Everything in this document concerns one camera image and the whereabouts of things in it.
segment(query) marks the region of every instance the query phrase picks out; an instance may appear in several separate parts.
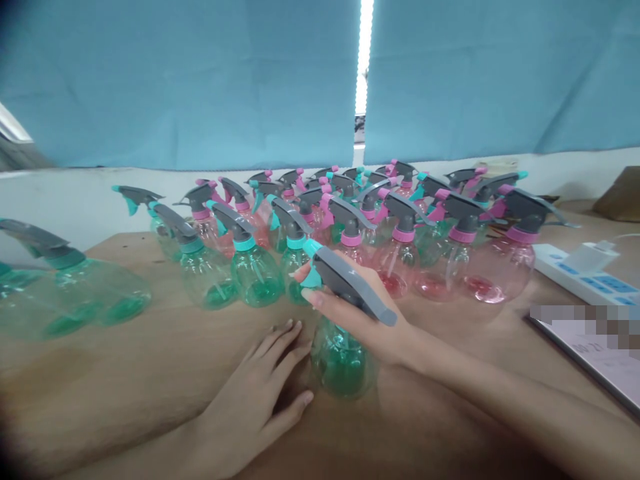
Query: fingernail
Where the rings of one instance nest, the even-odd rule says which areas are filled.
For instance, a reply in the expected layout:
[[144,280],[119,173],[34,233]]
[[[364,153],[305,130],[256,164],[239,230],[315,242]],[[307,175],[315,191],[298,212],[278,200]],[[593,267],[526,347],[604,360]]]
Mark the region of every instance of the fingernail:
[[310,404],[313,400],[313,392],[311,390],[307,390],[302,396],[302,401],[305,403],[305,406]]
[[322,295],[318,294],[311,289],[302,289],[300,295],[308,301],[314,308],[320,308],[322,306]]

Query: pink bottle cap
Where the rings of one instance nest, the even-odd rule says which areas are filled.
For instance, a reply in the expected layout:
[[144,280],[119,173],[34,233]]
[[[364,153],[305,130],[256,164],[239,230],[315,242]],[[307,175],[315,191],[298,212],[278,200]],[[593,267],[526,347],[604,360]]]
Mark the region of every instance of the pink bottle cap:
[[415,237],[415,231],[412,230],[410,232],[403,232],[398,230],[398,227],[394,227],[391,236],[399,242],[411,243],[413,241],[413,238]]
[[540,234],[523,232],[522,230],[518,230],[516,227],[511,227],[509,230],[507,230],[505,236],[506,238],[509,238],[516,242],[531,244],[538,240]]
[[475,235],[476,232],[463,232],[458,230],[456,227],[452,228],[449,232],[449,238],[460,243],[472,243],[475,240]]
[[357,247],[362,243],[362,236],[348,237],[344,232],[340,235],[340,242],[346,247]]

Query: wooden table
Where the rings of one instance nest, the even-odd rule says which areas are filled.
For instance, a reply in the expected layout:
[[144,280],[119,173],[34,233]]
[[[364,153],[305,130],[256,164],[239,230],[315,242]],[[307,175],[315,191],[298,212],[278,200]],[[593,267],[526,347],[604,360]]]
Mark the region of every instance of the wooden table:
[[[637,233],[640,225],[564,206],[582,229],[546,227],[540,238],[564,250],[583,241]],[[640,261],[637,239],[621,241],[612,273],[630,282]],[[178,266],[163,260],[150,233],[116,235],[88,252],[151,282],[153,303],[135,320],[88,327],[42,344],[3,340],[1,386],[16,445],[30,465],[60,473],[120,451],[196,416],[224,384],[250,343],[290,317],[317,321],[285,299],[265,309],[236,303],[192,307]],[[470,299],[431,303],[412,295],[407,319],[479,359],[572,393],[628,418],[612,398],[522,317],[530,305],[580,305],[534,274],[506,305]],[[307,380],[301,372],[298,382]],[[563,474],[520,439],[442,387],[398,368],[382,368],[377,388],[356,402],[320,391],[292,432],[257,458],[241,478],[555,478]]]

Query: pink spray bottle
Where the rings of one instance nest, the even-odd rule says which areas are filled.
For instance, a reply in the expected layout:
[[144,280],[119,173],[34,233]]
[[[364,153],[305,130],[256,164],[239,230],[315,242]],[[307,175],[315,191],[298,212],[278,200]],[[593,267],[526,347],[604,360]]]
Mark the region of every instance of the pink spray bottle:
[[[365,216],[365,218],[374,225],[376,224],[376,205],[380,201],[378,191],[381,188],[390,190],[397,185],[397,182],[398,179],[396,177],[390,177],[380,180],[378,183],[374,183],[360,192],[360,195],[357,198],[357,201],[360,202],[360,211]],[[384,244],[386,240],[388,239],[382,238],[377,228],[370,229],[365,227],[363,229],[362,244],[365,246],[365,249],[372,255],[374,254],[375,249],[382,246],[382,244]]]
[[472,242],[479,217],[487,211],[473,200],[449,190],[438,190],[441,200],[429,215],[430,220],[443,221],[448,213],[458,222],[447,237],[432,243],[421,257],[422,268],[413,286],[418,294],[437,302],[452,301],[465,288],[467,266],[473,257]]
[[187,199],[188,203],[180,200],[174,205],[188,205],[195,223],[193,228],[205,246],[222,252],[226,258],[231,258],[235,252],[232,236],[219,234],[217,222],[211,215],[211,211],[205,207],[207,200],[224,203],[215,190],[218,184],[214,180],[205,179],[198,179],[195,182],[198,186],[186,192],[183,197],[183,200]]
[[371,257],[362,246],[361,229],[375,229],[376,226],[369,222],[362,212],[350,202],[329,193],[322,195],[320,208],[325,211],[325,220],[321,228],[327,229],[334,222],[334,219],[345,226],[340,234],[340,242],[336,243],[334,249],[344,253],[359,265],[370,267]]
[[233,198],[235,202],[236,211],[246,218],[250,224],[255,228],[255,232],[253,232],[253,238],[260,247],[264,249],[269,249],[269,238],[268,238],[268,230],[267,224],[259,215],[254,215],[251,211],[251,207],[249,202],[247,201],[248,193],[244,188],[238,185],[233,180],[226,177],[218,177],[218,181],[222,183],[222,187],[225,189],[225,200],[226,204],[231,202],[231,198]]
[[425,223],[431,222],[407,198],[385,188],[378,190],[378,196],[383,199],[379,215],[391,214],[398,224],[390,240],[376,250],[373,265],[391,298],[397,299],[407,294],[420,264],[418,249],[413,244],[416,215]]
[[331,244],[331,231],[328,228],[321,228],[322,221],[324,219],[324,213],[322,216],[317,215],[316,211],[322,212],[320,209],[320,201],[324,193],[331,193],[331,186],[324,184],[321,187],[308,189],[306,192],[300,194],[300,215],[313,229],[313,232],[309,235],[309,238],[316,240],[316,242],[322,245],[328,246]]
[[[480,246],[469,262],[465,277],[467,292],[485,303],[512,300],[525,289],[535,264],[532,244],[537,240],[542,226],[578,227],[567,222],[552,204],[512,185],[502,185],[498,188],[498,194],[504,195],[504,198],[494,203],[491,214],[502,217],[508,209],[521,220],[504,237]],[[545,223],[550,213],[558,221]]]

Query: spray bottle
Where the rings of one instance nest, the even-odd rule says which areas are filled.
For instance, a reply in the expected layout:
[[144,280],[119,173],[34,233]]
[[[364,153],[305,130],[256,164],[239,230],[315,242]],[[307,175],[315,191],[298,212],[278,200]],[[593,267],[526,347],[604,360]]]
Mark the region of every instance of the spray bottle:
[[285,283],[271,254],[256,244],[252,236],[255,227],[223,203],[209,200],[207,206],[218,220],[218,231],[228,230],[233,236],[231,278],[239,288],[240,300],[253,308],[275,303],[284,293]]
[[[327,178],[333,185],[334,190],[340,190],[340,198],[347,203],[355,202],[355,198],[357,196],[356,192],[360,185],[358,185],[355,180],[350,179],[344,175],[338,175],[336,173],[329,172],[327,174]],[[331,241],[334,245],[340,243],[340,235],[342,234],[342,230],[345,229],[345,226],[342,222],[338,221],[333,224],[331,227]]]
[[344,225],[335,249],[341,251],[354,262],[364,267],[371,266],[371,256],[362,246],[362,229],[375,230],[376,226],[352,204],[329,193],[322,195],[320,208],[325,212],[325,220],[320,228],[326,228],[335,220]]
[[151,208],[180,244],[182,282],[193,304],[204,310],[220,310],[238,300],[229,260],[206,246],[199,232],[169,207],[154,202]]
[[449,179],[449,188],[452,191],[462,193],[465,187],[468,189],[474,188],[474,186],[482,180],[482,175],[486,172],[488,172],[488,168],[478,167],[474,169],[456,170],[446,174],[445,177]]
[[[258,207],[255,207],[253,210],[251,210],[249,202],[247,201],[246,190],[244,190],[244,188],[242,188],[233,180],[230,180],[226,177],[218,177],[218,181],[222,183],[222,187],[225,189],[225,203],[229,204],[229,202],[231,201],[231,198],[233,198],[235,202],[235,209],[237,210],[237,212],[240,215],[242,215],[244,218],[246,218],[247,221],[250,224],[252,224],[253,227],[255,228],[255,231],[253,232],[253,238],[255,242],[258,245],[260,245],[262,248],[268,249],[269,237],[268,237],[268,231],[267,231],[267,224],[265,223],[264,220],[262,220],[262,217],[260,215],[256,214],[256,210],[258,209]],[[257,196],[256,196],[256,201],[254,206],[256,204],[258,204],[259,206]]]
[[[489,201],[502,185],[515,185],[518,180],[527,178],[528,173],[525,171],[506,173],[497,177],[484,179],[478,183],[474,189],[467,187],[469,198],[472,198],[482,208],[489,208]],[[489,229],[489,221],[481,221],[478,234],[473,242],[474,247],[482,245],[487,240],[487,230]]]
[[395,191],[396,195],[400,195],[404,198],[409,198],[413,195],[413,172],[417,172],[413,165],[400,162],[396,159],[391,160],[389,165],[390,169],[387,169],[389,175],[392,177],[402,177],[402,183],[400,188]]
[[[303,246],[311,270],[301,283],[305,288],[326,286],[335,295],[389,327],[397,321],[371,286],[340,255],[309,239]],[[374,383],[376,367],[371,354],[346,330],[322,317],[311,346],[311,368],[322,387],[344,399],[362,396]]]
[[438,302],[451,301],[464,288],[467,266],[473,255],[473,240],[478,219],[487,211],[459,193],[440,189],[435,198],[442,200],[429,219],[442,221],[445,212],[458,222],[447,237],[432,243],[422,256],[422,266],[414,286],[420,295]]
[[28,223],[0,219],[0,230],[57,270],[55,280],[65,302],[82,305],[83,313],[77,316],[116,325],[139,315],[151,302],[149,284],[116,263],[87,258],[68,241]]
[[[502,216],[508,209],[520,218],[504,237],[492,239],[480,246],[469,263],[465,284],[472,297],[485,303],[501,303],[516,298],[527,286],[535,264],[533,244],[544,225],[569,223],[550,203],[512,185],[502,185],[498,200],[490,212]],[[548,214],[558,221],[546,223]]]
[[[357,201],[361,203],[360,212],[362,212],[367,220],[375,224],[375,216],[379,211],[379,209],[376,210],[376,205],[382,205],[382,200],[380,200],[380,197],[378,196],[378,191],[381,188],[391,190],[397,185],[397,182],[398,179],[396,177],[390,177],[388,179],[380,180],[378,183],[374,183],[360,192]],[[384,244],[386,240],[388,239],[382,238],[379,234],[378,228],[370,229],[365,227],[363,229],[362,243],[370,254],[373,254],[374,250]]]
[[322,187],[309,189],[301,193],[300,198],[300,215],[313,230],[309,237],[321,243],[322,245],[331,244],[331,232],[329,229],[322,229],[321,225],[325,218],[325,213],[320,208],[320,201],[324,193],[331,193],[330,185],[322,185]]
[[[440,201],[435,198],[436,192],[440,189],[451,190],[451,188],[442,180],[438,180],[426,172],[418,175],[418,181],[418,188],[416,188],[415,193],[409,200],[413,201],[420,211],[430,215],[435,210],[436,204]],[[432,197],[433,201],[427,205],[424,197]],[[442,219],[436,221],[433,225],[418,225],[418,228],[415,230],[415,239],[413,242],[415,246],[418,247],[422,263],[424,263],[427,249],[440,238],[446,237],[456,222],[457,220],[452,217],[446,218],[443,216]]]
[[308,305],[309,302],[300,294],[302,287],[293,279],[292,274],[309,261],[309,256],[302,246],[307,235],[312,234],[313,230],[290,203],[275,195],[268,196],[267,200],[274,213],[271,228],[274,229],[282,225],[287,232],[287,248],[280,260],[280,273],[285,282],[285,292],[292,303]]
[[[207,200],[222,201],[222,198],[220,198],[215,190],[216,186],[217,183],[213,180],[205,181],[205,183],[202,183],[199,187],[192,188],[186,192],[182,200],[187,199],[189,201],[188,203],[180,200],[180,202],[174,203],[174,205],[186,205],[190,207],[194,220],[193,228],[205,246],[222,252],[226,258],[231,258],[233,256],[231,236],[224,235],[220,237],[218,235],[218,226],[211,216],[211,211],[205,207]],[[172,228],[171,231],[175,234],[175,228]]]
[[378,215],[391,214],[398,224],[391,238],[376,250],[373,264],[391,297],[397,299],[407,294],[420,264],[418,248],[413,244],[416,215],[426,224],[431,222],[407,198],[385,188],[378,190],[378,196],[384,200]]
[[84,327],[86,297],[64,296],[54,274],[43,270],[12,270],[0,262],[0,331],[20,340],[63,337]]
[[158,201],[164,197],[158,195],[149,190],[144,190],[136,187],[126,187],[124,185],[114,185],[111,190],[116,191],[125,198],[127,206],[129,207],[129,216],[132,217],[137,212],[141,203],[147,206],[147,212],[151,217],[150,230],[153,236],[160,245],[163,255],[169,261],[180,260],[180,246],[173,237],[171,230],[166,228],[162,223],[162,220],[158,218],[153,210],[149,208],[149,204],[152,201]]

